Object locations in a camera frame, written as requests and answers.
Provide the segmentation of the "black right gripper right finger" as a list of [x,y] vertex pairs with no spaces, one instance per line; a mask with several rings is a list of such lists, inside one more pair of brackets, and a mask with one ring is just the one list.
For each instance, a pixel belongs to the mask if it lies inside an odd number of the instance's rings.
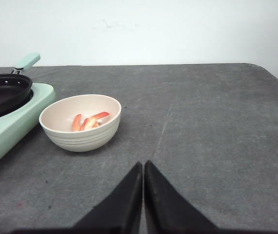
[[144,203],[149,234],[276,234],[220,228],[189,203],[152,161],[144,166]]

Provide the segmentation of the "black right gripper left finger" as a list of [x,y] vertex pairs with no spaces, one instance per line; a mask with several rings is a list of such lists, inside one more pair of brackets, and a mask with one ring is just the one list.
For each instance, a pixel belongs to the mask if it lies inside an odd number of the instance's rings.
[[116,188],[70,228],[19,229],[13,234],[138,233],[142,206],[142,164],[137,162]]

